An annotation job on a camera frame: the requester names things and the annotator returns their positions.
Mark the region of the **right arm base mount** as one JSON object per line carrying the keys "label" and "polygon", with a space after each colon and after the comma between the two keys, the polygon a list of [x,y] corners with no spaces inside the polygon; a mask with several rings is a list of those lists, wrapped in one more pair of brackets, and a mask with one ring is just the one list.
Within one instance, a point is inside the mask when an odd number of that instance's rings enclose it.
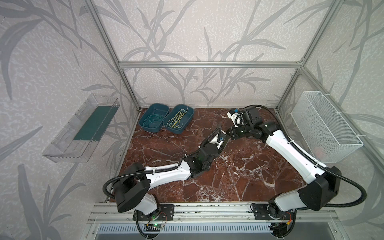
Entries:
{"label": "right arm base mount", "polygon": [[264,221],[290,221],[293,217],[294,211],[289,210],[287,212],[282,212],[279,209],[271,207],[269,204],[257,204],[251,203],[250,205],[251,212],[254,214],[255,220],[264,220]]}

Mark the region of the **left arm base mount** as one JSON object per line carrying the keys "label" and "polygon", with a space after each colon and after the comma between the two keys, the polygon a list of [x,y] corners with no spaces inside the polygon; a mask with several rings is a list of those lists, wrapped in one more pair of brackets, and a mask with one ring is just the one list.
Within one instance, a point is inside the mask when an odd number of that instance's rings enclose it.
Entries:
{"label": "left arm base mount", "polygon": [[159,210],[155,210],[154,213],[145,215],[140,211],[135,211],[133,220],[136,221],[172,221],[175,213],[175,205],[173,204],[161,204]]}

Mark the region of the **grey perforated cable spool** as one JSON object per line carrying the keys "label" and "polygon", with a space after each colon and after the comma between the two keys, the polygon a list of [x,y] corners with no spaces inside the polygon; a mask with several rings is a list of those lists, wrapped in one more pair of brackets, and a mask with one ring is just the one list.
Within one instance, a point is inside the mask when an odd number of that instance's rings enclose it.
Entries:
{"label": "grey perforated cable spool", "polygon": [[206,145],[211,144],[218,150],[218,154],[221,154],[227,146],[229,140],[230,135],[223,131],[221,126],[218,126],[203,140],[199,148],[202,149]]}

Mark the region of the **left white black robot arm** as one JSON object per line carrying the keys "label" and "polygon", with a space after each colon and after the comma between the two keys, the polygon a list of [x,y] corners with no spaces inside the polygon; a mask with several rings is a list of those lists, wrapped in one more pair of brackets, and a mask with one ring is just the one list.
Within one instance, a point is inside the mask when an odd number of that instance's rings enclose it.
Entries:
{"label": "left white black robot arm", "polygon": [[135,210],[154,218],[160,214],[161,205],[148,192],[161,185],[195,179],[208,172],[224,147],[224,143],[207,143],[178,163],[166,166],[144,167],[134,163],[124,174],[106,181],[103,193],[116,201],[119,213]]}

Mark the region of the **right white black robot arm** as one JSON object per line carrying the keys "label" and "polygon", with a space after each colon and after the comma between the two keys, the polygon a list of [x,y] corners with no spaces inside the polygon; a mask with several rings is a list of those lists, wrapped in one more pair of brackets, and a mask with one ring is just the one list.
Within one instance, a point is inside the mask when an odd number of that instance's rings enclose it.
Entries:
{"label": "right white black robot arm", "polygon": [[[285,212],[299,209],[319,211],[323,207],[349,208],[367,199],[367,191],[360,184],[344,177],[338,168],[327,167],[290,139],[281,128],[281,120],[267,107],[250,105],[242,109],[231,109],[227,116],[234,124],[228,130],[233,141],[240,138],[261,140],[288,161],[306,182],[301,188],[272,198],[269,201],[272,210]],[[361,193],[359,198],[349,203],[332,204],[330,201],[338,195],[341,182],[357,188]]]}

